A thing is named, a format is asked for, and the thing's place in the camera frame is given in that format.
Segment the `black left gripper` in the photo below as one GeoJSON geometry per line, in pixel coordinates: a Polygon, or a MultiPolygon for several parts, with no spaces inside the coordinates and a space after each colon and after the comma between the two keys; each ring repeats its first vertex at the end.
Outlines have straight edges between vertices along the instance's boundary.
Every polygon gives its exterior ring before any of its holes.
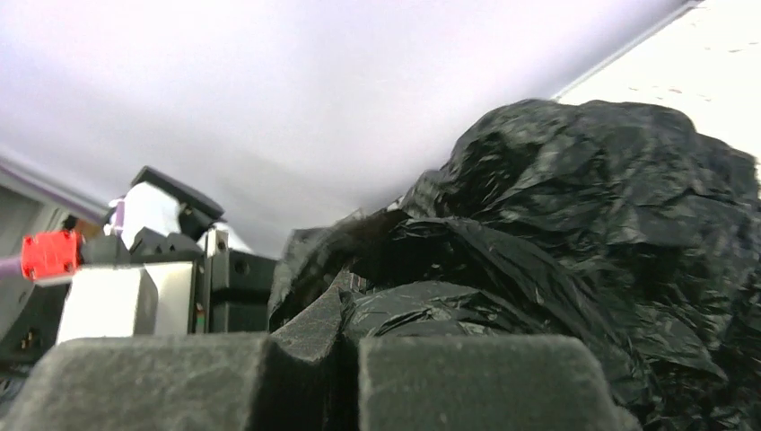
{"type": "Polygon", "coordinates": [[[227,231],[211,229],[191,270],[189,331],[265,331],[275,266],[273,259],[234,249],[227,231]]]}

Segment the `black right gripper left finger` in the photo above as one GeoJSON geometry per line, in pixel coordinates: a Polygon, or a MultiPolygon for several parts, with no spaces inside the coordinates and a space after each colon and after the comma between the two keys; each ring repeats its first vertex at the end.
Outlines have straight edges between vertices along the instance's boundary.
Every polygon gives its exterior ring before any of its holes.
{"type": "Polygon", "coordinates": [[[330,287],[272,334],[97,338],[50,350],[4,430],[324,430],[341,303],[330,287]]]}

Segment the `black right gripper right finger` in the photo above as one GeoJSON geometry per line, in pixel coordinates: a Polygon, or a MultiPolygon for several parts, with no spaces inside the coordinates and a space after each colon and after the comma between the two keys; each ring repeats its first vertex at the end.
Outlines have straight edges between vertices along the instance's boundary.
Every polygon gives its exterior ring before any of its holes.
{"type": "Polygon", "coordinates": [[[363,339],[358,389],[362,430],[640,429],[564,336],[363,339]]]}

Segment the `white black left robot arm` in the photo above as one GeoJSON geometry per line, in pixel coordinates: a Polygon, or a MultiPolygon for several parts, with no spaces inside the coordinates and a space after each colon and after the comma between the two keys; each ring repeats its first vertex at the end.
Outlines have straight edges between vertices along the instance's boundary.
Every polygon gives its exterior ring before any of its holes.
{"type": "Polygon", "coordinates": [[[2,258],[1,376],[73,339],[263,331],[274,266],[219,204],[146,166],[94,233],[70,217],[2,258]]]}

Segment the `black plastic trash bag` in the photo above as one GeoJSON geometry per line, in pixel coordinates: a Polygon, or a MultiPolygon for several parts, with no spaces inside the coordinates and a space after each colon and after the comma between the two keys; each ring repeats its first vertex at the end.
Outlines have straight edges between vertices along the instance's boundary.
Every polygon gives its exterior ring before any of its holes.
{"type": "Polygon", "coordinates": [[[491,110],[397,208],[294,231],[268,327],[335,280],[349,342],[570,336],[647,430],[760,427],[756,160],[678,110],[491,110]]]}

